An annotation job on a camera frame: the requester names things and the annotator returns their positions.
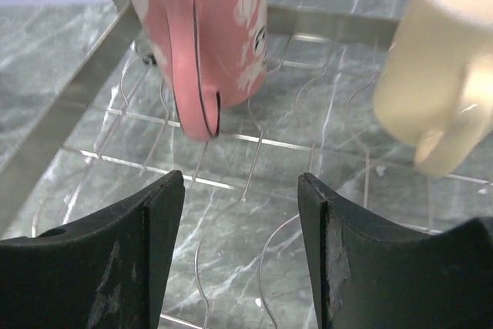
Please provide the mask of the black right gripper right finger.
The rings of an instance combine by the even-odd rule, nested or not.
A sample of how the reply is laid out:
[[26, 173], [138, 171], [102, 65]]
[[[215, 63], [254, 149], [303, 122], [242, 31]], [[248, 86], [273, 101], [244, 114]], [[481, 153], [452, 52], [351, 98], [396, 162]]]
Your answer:
[[492, 219], [430, 235], [300, 175], [297, 203], [320, 328], [490, 328]]

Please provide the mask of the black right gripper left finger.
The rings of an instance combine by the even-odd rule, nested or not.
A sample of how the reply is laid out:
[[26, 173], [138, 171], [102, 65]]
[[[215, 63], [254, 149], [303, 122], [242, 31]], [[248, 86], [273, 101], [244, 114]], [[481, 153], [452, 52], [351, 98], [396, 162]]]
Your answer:
[[1, 242], [3, 328], [156, 328], [184, 204], [174, 170], [37, 237]]

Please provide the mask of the cream yellow mug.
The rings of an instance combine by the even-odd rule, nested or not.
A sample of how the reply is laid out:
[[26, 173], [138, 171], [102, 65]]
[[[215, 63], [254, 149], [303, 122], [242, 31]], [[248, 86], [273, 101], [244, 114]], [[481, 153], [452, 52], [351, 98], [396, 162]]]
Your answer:
[[373, 107], [418, 172], [457, 168], [492, 130], [492, 0], [410, 0]]

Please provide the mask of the red mug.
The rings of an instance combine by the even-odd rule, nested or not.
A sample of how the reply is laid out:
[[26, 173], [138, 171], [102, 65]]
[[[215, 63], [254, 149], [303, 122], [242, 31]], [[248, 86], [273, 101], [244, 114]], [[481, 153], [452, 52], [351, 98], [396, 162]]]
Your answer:
[[131, 0], [173, 91], [183, 132], [208, 141], [222, 109], [267, 76], [267, 0]]

